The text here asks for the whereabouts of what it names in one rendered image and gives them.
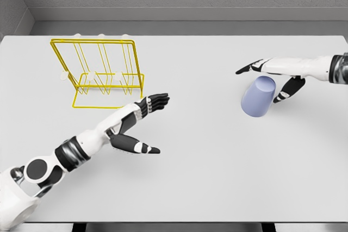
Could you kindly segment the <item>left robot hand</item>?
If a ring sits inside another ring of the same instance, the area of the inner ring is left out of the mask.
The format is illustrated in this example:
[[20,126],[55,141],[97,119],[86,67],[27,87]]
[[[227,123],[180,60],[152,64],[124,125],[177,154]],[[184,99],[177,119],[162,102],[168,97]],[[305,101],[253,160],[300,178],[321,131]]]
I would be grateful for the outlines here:
[[140,142],[136,138],[126,135],[125,132],[148,114],[164,109],[169,99],[167,93],[160,93],[147,96],[122,108],[120,112],[123,115],[120,117],[120,124],[110,127],[106,131],[111,145],[127,153],[159,154],[160,149]]

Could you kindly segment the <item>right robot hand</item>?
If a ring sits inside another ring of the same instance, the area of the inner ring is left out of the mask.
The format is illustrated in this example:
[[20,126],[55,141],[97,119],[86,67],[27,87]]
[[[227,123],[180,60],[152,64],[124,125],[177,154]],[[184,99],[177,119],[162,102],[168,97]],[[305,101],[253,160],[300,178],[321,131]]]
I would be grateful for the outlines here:
[[301,76],[305,60],[305,58],[291,57],[260,59],[237,70],[236,74],[256,71],[290,76],[290,79],[284,84],[279,94],[273,99],[273,103],[278,103],[293,96],[305,85],[306,80]]

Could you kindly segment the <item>lavender cup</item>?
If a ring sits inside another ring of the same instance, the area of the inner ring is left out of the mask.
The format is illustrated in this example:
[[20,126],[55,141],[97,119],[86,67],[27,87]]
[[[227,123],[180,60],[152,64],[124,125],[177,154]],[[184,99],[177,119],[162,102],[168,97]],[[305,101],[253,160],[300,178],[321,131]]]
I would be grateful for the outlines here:
[[275,89],[276,83],[272,78],[267,76],[256,78],[241,100],[242,110],[252,117],[264,116],[271,106]]

